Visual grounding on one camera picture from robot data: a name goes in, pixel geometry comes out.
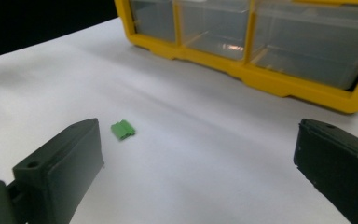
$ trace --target small green block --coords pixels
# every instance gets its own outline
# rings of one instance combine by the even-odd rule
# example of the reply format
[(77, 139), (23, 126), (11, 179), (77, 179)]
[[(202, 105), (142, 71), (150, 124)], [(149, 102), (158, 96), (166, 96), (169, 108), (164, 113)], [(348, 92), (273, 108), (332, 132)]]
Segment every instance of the small green block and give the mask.
[(135, 129), (124, 119), (121, 122), (117, 122), (116, 124), (112, 125), (110, 129), (119, 140), (124, 140), (127, 137), (135, 134)]

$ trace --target yellow organizer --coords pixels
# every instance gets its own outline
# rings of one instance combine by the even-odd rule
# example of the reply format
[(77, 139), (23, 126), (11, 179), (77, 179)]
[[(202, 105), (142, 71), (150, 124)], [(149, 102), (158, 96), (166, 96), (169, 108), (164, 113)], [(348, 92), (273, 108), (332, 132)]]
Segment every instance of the yellow organizer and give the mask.
[[(345, 48), (341, 46), (346, 43), (344, 38), (358, 39), (358, 32), (348, 32), (358, 29), (358, 21), (334, 22), (345, 13), (358, 18), (358, 9), (339, 6), (358, 5), (358, 0), (297, 1), (307, 3), (258, 0), (115, 0), (115, 3), (126, 36), (136, 46), (167, 59), (212, 67), (277, 96), (291, 95), (341, 112), (357, 112), (358, 41)], [(337, 18), (319, 18), (332, 14)], [(277, 38), (271, 38), (274, 29), (280, 31), (275, 35)], [(310, 34), (314, 36), (311, 41), (307, 39)], [(337, 82), (332, 75), (344, 78)]]

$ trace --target clear plastic compartment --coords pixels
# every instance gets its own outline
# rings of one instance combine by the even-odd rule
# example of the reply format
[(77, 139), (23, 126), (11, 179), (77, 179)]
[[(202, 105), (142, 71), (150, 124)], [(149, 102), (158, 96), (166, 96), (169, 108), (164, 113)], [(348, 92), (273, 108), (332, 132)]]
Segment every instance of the clear plastic compartment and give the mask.
[(131, 0), (136, 33), (175, 41), (172, 0)]
[(358, 77), (358, 7), (262, 2), (252, 63), (343, 90)]
[(229, 59), (243, 58), (248, 0), (176, 0), (182, 43)]

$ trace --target plastic drawer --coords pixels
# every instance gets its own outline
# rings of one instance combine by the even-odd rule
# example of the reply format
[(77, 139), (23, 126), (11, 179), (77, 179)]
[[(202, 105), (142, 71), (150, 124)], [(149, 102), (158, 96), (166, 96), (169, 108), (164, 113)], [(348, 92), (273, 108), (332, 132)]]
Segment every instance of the plastic drawer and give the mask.
[(243, 58), (249, 1), (177, 0), (181, 41), (192, 49), (225, 58)]
[(136, 33), (175, 41), (171, 0), (131, 0)]
[(358, 7), (262, 2), (252, 63), (342, 90), (358, 78)]

